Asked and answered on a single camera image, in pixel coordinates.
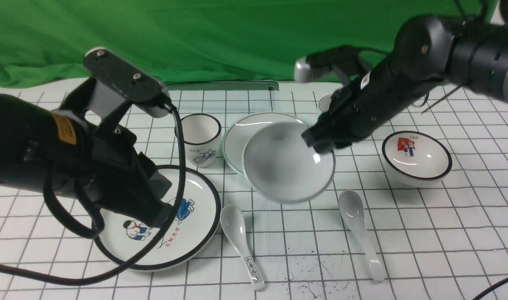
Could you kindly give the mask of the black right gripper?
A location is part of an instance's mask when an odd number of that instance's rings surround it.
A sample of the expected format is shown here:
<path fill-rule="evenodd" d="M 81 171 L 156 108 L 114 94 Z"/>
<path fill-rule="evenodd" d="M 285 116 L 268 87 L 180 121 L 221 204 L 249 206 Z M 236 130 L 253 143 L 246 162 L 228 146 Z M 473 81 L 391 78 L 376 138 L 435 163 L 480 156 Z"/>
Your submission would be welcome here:
<path fill-rule="evenodd" d="M 319 154 L 348 148 L 409 105 L 409 77 L 380 63 L 361 78 L 337 92 L 327 112 L 301 137 Z"/>

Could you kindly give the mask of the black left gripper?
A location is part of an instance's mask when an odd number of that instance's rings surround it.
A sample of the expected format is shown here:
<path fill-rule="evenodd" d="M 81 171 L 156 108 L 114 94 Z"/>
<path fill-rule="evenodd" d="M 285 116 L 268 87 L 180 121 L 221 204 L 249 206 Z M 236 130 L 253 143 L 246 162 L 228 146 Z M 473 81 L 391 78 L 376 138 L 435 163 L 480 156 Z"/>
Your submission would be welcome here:
<path fill-rule="evenodd" d="M 136 135 L 119 125 L 108 133 L 89 125 L 87 133 L 90 184 L 85 190 L 92 203 L 160 228 L 172 211 L 172 205 L 163 201 L 172 182 L 134 148 Z"/>

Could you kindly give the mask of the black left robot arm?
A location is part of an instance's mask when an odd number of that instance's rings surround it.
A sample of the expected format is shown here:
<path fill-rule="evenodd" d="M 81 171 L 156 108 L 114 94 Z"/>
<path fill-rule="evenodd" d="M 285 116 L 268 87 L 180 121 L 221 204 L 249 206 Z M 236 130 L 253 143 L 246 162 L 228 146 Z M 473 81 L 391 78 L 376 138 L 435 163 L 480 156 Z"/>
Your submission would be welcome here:
<path fill-rule="evenodd" d="M 79 200 L 104 228 L 108 210 L 158 228 L 173 206 L 162 197 L 172 183 L 136 152 L 136 135 L 119 125 L 131 103 L 88 80 L 54 111 L 0 93 L 0 185 L 44 196 L 67 228 L 87 230 L 58 196 Z"/>

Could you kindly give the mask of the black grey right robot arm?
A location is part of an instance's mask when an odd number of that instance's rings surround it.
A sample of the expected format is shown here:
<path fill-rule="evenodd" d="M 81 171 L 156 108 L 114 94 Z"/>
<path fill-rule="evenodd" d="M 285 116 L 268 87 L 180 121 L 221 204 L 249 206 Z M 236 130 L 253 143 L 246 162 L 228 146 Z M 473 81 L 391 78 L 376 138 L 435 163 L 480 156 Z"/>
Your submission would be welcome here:
<path fill-rule="evenodd" d="M 302 133 L 319 154 L 360 142 L 443 83 L 508 104 L 508 25 L 419 15 L 399 29 L 393 50 L 375 67 L 366 47 L 338 46 L 298 60 L 295 79 L 334 73 L 343 87 L 328 112 Z"/>

